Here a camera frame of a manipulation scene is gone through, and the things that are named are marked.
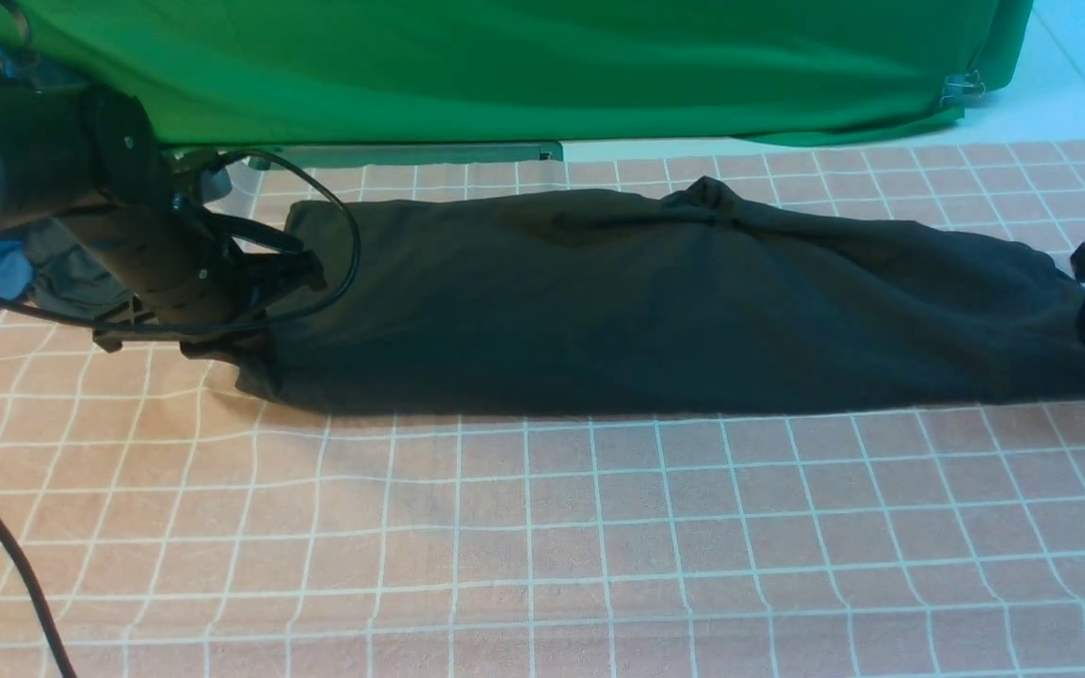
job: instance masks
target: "green backdrop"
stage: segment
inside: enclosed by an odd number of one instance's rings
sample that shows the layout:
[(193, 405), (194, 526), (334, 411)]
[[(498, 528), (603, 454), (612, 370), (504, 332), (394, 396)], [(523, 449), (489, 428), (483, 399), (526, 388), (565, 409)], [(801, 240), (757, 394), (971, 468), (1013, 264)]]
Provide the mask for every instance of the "green backdrop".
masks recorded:
[(22, 0), (169, 143), (898, 137), (961, 115), (948, 76), (1006, 86), (1031, 4)]

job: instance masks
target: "black cable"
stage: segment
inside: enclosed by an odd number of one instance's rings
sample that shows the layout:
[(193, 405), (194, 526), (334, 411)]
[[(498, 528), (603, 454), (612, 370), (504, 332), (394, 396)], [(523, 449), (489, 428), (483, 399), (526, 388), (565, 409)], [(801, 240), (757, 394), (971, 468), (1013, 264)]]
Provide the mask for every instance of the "black cable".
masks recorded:
[(53, 611), (48, 609), (48, 600), (44, 591), (39, 587), (39, 579), (31, 563), (27, 562), (27, 557), (18, 546), (18, 541), (11, 535), (10, 529), (0, 519), (0, 543), (8, 551), (11, 562), (18, 571), (18, 578), (23, 579), (23, 587), (27, 589), (27, 597), (31, 598), (31, 605), (36, 610), (36, 618), (39, 619), (39, 627), (44, 632), (44, 640), (48, 649), (53, 653), (53, 661), (56, 661), (56, 669), (61, 673), (61, 678), (77, 678), (74, 665), (69, 662), (68, 652), (65, 651), (65, 643), (61, 642), (61, 632), (56, 630), (56, 621), (53, 618)]
[(361, 261), (361, 235), (358, 232), (358, 222), (357, 220), (354, 220), (354, 214), (350, 214), (350, 210), (345, 203), (341, 202), (340, 197), (336, 197), (331, 190), (324, 188), (324, 184), (320, 183), (320, 181), (314, 179), (309, 172), (304, 171), (302, 168), (297, 167), (296, 164), (290, 163), (273, 153), (254, 149), (232, 151), (225, 154), (224, 164), (228, 166), (228, 164), (250, 157), (263, 158), (264, 161), (271, 162), (276, 164), (276, 166), (285, 168), (285, 170), (301, 177), (302, 180), (305, 180), (307, 184), (317, 190), (318, 193), (326, 199), (326, 201), (334, 204), (334, 206), (341, 210), (341, 214), (346, 216), (346, 226), (349, 227), (349, 235), (353, 240), (349, 253), (349, 269), (346, 271), (346, 278), (343, 282), (337, 284), (337, 287), (334, 289), (332, 294), (324, 297), (324, 299), (320, 299), (315, 304), (306, 305), (302, 309), (275, 315), (273, 317), (260, 318), (260, 320), (219, 324), (132, 324), (126, 322), (86, 320), (86, 318), (72, 317), (72, 315), (36, 309), (26, 304), (18, 304), (17, 302), (5, 299), (3, 296), (0, 296), (0, 309), (16, 312), (18, 315), (25, 315), (26, 317), (37, 318), (38, 320), (48, 322), (81, 327), (82, 330), (122, 332), (135, 335), (164, 334), (168, 332), (194, 335), (267, 330), (267, 328), (271, 325), (302, 320), (302, 318), (307, 318), (310, 315), (318, 314), (322, 311), (322, 309), (328, 308), (328, 306), (335, 304), (337, 299), (340, 299), (347, 291), (349, 291), (349, 287), (353, 286), (354, 278), (358, 274), (359, 261)]

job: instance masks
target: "black wire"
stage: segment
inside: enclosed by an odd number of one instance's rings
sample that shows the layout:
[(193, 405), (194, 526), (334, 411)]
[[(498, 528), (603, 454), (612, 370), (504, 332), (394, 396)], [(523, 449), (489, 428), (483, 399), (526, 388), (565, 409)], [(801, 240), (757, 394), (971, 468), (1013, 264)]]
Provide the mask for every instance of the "black wire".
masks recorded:
[(31, 563), (27, 562), (27, 557), (18, 546), (18, 541), (11, 535), (10, 529), (0, 519), (0, 543), (8, 551), (11, 562), (18, 571), (18, 578), (23, 579), (23, 587), (27, 589), (27, 597), (31, 598), (31, 605), (36, 610), (36, 618), (39, 619), (39, 627), (44, 632), (44, 640), (48, 649), (53, 653), (53, 661), (56, 661), (56, 669), (61, 673), (61, 678), (77, 678), (74, 665), (69, 662), (68, 652), (65, 651), (65, 643), (61, 642), (61, 632), (56, 630), (56, 621), (53, 618), (53, 611), (48, 609), (48, 600), (44, 591), (39, 587), (39, 579)]
[(267, 328), (281, 324), (284, 322), (292, 322), (302, 320), (302, 318), (307, 318), (310, 315), (318, 314), (322, 309), (328, 308), (337, 302), (349, 287), (354, 284), (354, 278), (358, 274), (358, 265), (361, 259), (361, 235), (358, 232), (358, 222), (354, 220), (354, 214), (341, 202), (341, 199), (336, 197), (331, 190), (324, 188), (324, 184), (320, 181), (314, 179), (309, 172), (304, 171), (302, 168), (297, 167), (296, 164), (285, 161), (279, 155), (267, 151), (259, 151), (255, 149), (247, 149), (244, 151), (232, 151), (225, 154), (225, 164), (232, 164), (233, 162), (241, 161), (244, 158), (263, 158), (264, 161), (271, 162), (281, 168), (301, 177), (305, 180), (307, 184), (318, 191), (326, 201), (331, 202), (341, 214), (346, 216), (346, 226), (349, 227), (349, 236), (353, 241), (350, 245), (349, 253), (349, 268), (346, 271), (346, 278), (337, 284), (331, 295), (320, 299), (315, 304), (309, 304), (304, 306), (302, 309), (294, 311), (289, 311), (285, 314), (275, 315), (273, 317), (260, 318), (260, 320), (250, 321), (250, 322), (233, 322), (233, 323), (220, 323), (220, 324), (132, 324), (126, 322), (106, 322), (102, 320), (86, 320), (86, 318), (72, 317), (72, 315), (58, 314), (52, 311), (47, 311), (43, 309), (36, 309), (33, 306), (26, 304), (18, 304), (17, 302), (12, 302), (11, 299), (5, 299), (5, 297), (0, 296), (0, 309), (5, 311), (16, 312), (18, 315), (25, 315), (26, 317), (37, 318), (38, 320), (43, 320), (48, 322), (56, 322), (61, 324), (67, 324), (72, 327), (81, 327), (82, 330), (99, 330), (106, 332), (120, 332), (129, 333), (135, 335), (146, 335), (146, 334), (165, 334), (165, 333), (178, 333), (178, 334), (220, 334), (225, 332), (252, 332), (255, 330), (267, 330)]

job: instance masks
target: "floor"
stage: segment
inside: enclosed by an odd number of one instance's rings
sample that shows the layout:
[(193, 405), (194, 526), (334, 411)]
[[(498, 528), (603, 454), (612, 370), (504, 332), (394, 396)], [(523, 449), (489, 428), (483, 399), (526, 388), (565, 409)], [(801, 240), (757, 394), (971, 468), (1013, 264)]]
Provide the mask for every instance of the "floor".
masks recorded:
[[(789, 209), (1063, 261), (1085, 240), (1070, 4), (1038, 0), (1011, 89), (930, 139), (577, 143), (567, 164), (318, 177), (344, 199), (447, 201), (662, 196), (712, 175)], [(268, 222), (307, 196), (251, 180), (230, 205)], [(168, 347), (106, 356), (0, 315), (0, 512), (82, 678), (1085, 678), (1085, 402), (326, 420), (242, 398), (229, 369)], [(0, 675), (56, 675), (1, 548)]]

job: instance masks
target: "black cloth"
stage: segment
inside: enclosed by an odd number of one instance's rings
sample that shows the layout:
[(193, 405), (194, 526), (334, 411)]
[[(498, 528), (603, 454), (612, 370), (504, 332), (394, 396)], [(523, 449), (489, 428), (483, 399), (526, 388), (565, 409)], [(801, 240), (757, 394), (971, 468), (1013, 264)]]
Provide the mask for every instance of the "black cloth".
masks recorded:
[[(1026, 245), (796, 214), (712, 179), (662, 201), (567, 190), (350, 209), (354, 287), (280, 327), (239, 389), (335, 413), (515, 415), (1085, 396), (1082, 287)], [(335, 207), (294, 205), (289, 231), (336, 283), (350, 243)]]
[(38, 308), (94, 318), (132, 296), (55, 220), (39, 220), (17, 235), (35, 269), (27, 297)]

